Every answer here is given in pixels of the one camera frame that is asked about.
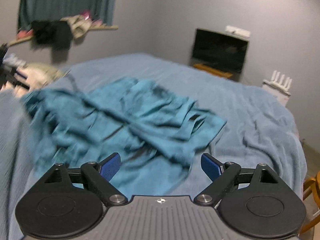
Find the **light blue fleece blanket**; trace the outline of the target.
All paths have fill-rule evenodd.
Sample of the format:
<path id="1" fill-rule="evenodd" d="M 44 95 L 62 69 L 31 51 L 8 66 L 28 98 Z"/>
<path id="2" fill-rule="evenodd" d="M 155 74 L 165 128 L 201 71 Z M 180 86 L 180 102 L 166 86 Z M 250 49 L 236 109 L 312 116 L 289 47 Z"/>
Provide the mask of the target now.
<path id="1" fill-rule="evenodd" d="M 195 197 L 209 185 L 200 155 L 209 151 L 221 162 L 245 168 L 269 165 L 299 196 L 306 160 L 293 115 L 267 91 L 215 77 L 148 54 L 126 54 L 76 64 L 46 88 L 91 92 L 124 77 L 151 80 L 197 102 L 226 121 L 216 138 L 196 152 L 187 178 L 166 194 Z M 14 211 L 20 198 L 41 177 L 35 173 L 31 118 L 12 90 L 1 92 L 1 239 L 21 239 Z"/>

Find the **teal large garment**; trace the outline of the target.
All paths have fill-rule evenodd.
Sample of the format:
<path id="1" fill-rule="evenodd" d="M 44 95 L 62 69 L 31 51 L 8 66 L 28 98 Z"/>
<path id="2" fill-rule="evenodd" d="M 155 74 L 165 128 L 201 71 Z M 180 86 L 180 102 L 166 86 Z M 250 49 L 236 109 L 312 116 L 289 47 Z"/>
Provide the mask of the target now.
<path id="1" fill-rule="evenodd" d="M 76 168 L 117 152 L 121 167 L 111 182 L 128 197 L 173 190 L 226 124 L 195 100 L 132 77 L 88 93 L 35 90 L 22 101 L 38 176 L 55 163 Z"/>

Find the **black television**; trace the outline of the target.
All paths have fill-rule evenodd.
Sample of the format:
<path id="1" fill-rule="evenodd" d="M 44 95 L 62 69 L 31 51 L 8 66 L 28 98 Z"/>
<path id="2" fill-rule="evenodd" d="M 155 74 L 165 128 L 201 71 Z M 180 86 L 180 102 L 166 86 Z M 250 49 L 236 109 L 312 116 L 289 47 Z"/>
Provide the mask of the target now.
<path id="1" fill-rule="evenodd" d="M 248 45 L 246 40 L 197 28 L 191 58 L 212 68 L 241 73 Z"/>

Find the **white router with antennas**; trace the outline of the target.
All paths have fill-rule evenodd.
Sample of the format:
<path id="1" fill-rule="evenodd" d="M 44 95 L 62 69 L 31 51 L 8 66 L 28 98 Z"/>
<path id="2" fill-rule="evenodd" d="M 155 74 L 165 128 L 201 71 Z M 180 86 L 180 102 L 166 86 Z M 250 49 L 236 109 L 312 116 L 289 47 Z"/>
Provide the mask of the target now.
<path id="1" fill-rule="evenodd" d="M 285 74 L 281 74 L 279 71 L 274 70 L 270 80 L 263 80 L 262 89 L 272 94 L 281 105 L 286 107 L 291 93 L 292 79 Z"/>

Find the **pink items on shelf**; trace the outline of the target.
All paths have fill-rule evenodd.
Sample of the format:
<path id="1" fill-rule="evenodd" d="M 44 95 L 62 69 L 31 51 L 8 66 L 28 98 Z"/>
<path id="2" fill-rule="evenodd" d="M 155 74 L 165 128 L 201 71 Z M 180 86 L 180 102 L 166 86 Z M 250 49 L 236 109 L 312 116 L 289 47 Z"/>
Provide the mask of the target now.
<path id="1" fill-rule="evenodd" d="M 30 29 L 29 31 L 20 30 L 16 35 L 16 40 L 32 37 L 32 35 L 33 35 L 33 29 Z"/>

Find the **beige cloth on bed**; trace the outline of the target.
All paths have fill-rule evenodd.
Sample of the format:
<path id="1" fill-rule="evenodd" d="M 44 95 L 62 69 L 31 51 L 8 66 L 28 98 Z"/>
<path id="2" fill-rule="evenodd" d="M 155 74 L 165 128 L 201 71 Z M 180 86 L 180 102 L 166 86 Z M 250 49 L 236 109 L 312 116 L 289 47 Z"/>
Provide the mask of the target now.
<path id="1" fill-rule="evenodd" d="M 26 79 L 22 77 L 18 79 L 29 86 L 29 90 L 20 86 L 14 88 L 14 94 L 19 98 L 32 90 L 41 89 L 66 75 L 66 72 L 51 65 L 37 62 L 28 63 L 24 67 L 18 67 L 17 70 L 27 77 Z"/>

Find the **wooden tv stand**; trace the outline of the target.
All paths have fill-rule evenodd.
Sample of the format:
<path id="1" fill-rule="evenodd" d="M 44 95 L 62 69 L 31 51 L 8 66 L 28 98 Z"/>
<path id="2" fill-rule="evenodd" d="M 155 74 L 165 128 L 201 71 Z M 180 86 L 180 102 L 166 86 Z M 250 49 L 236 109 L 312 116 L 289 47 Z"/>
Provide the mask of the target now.
<path id="1" fill-rule="evenodd" d="M 195 63 L 192 65 L 192 67 L 197 70 L 207 72 L 210 75 L 225 78 L 225 79 L 232 80 L 235 82 L 238 82 L 240 80 L 240 74 L 237 72 L 231 71 L 231 70 L 212 67 L 212 66 L 209 66 L 209 65 L 203 64 L 203 63 Z"/>

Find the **beige garment on shelf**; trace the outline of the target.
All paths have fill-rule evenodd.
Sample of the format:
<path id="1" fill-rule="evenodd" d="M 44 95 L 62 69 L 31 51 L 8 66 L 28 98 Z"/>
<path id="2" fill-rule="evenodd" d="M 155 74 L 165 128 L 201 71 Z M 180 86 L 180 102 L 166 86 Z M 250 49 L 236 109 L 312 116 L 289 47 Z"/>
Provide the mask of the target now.
<path id="1" fill-rule="evenodd" d="M 87 30 L 88 28 L 90 28 L 92 26 L 92 20 L 90 18 L 85 18 L 85 16 L 83 15 L 75 15 L 75 16 L 71 16 L 71 17 L 63 17 L 60 19 L 60 21 L 62 22 L 66 22 L 72 32 L 73 38 L 76 40 L 75 38 L 75 34 L 73 34 L 73 31 L 80 27 L 82 30 Z"/>

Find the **black garment on shelf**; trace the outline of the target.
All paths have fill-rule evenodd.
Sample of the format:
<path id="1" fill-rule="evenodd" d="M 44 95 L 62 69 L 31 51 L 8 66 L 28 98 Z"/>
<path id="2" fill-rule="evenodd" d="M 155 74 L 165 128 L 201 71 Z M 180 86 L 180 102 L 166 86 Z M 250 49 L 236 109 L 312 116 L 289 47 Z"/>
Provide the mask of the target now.
<path id="1" fill-rule="evenodd" d="M 50 45 L 56 50 L 68 50 L 73 34 L 66 21 L 33 21 L 31 23 L 35 42 Z"/>

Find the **teal curtain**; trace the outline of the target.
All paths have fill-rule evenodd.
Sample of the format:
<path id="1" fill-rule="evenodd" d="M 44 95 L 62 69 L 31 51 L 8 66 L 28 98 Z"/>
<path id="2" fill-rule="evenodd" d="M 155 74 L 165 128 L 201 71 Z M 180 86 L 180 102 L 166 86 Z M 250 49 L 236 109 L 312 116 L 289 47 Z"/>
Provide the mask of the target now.
<path id="1" fill-rule="evenodd" d="M 34 21 L 57 21 L 90 12 L 94 20 L 113 22 L 116 0 L 20 0 L 17 29 L 29 30 Z"/>

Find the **white box above television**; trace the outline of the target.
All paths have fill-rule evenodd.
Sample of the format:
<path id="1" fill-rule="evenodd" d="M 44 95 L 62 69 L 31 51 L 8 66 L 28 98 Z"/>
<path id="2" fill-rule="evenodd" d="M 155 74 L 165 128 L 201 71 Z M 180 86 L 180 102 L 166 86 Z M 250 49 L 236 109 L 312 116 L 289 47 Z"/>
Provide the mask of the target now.
<path id="1" fill-rule="evenodd" d="M 231 25 L 227 25 L 225 27 L 225 32 L 232 34 L 232 35 L 236 35 L 236 36 L 240 36 L 242 38 L 250 38 L 251 36 L 251 32 L 245 29 L 241 29 L 238 27 L 234 27 Z"/>

